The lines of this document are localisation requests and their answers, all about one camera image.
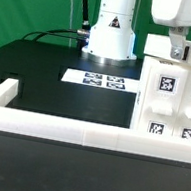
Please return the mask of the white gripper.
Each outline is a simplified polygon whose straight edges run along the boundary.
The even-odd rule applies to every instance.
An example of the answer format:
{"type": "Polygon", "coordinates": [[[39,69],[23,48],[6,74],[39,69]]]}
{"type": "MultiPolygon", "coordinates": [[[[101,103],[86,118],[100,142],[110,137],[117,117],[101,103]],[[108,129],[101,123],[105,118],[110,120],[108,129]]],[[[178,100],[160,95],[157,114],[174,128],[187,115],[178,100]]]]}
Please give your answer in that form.
{"type": "Polygon", "coordinates": [[[191,27],[191,0],[152,0],[153,21],[159,25],[170,26],[171,58],[184,57],[186,36],[191,27]]]}

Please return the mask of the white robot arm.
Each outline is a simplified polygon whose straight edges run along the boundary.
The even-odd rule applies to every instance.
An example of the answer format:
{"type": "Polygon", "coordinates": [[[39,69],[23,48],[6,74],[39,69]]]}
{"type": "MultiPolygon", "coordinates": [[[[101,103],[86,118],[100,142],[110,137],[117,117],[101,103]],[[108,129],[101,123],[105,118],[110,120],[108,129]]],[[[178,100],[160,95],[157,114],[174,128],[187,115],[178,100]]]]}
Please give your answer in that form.
{"type": "MultiPolygon", "coordinates": [[[[82,48],[84,58],[115,66],[137,59],[133,53],[136,35],[131,27],[135,1],[101,0],[98,21],[82,48]]],[[[184,60],[190,52],[186,35],[191,27],[191,0],[152,0],[151,5],[154,23],[169,28],[170,58],[184,60]]]]}

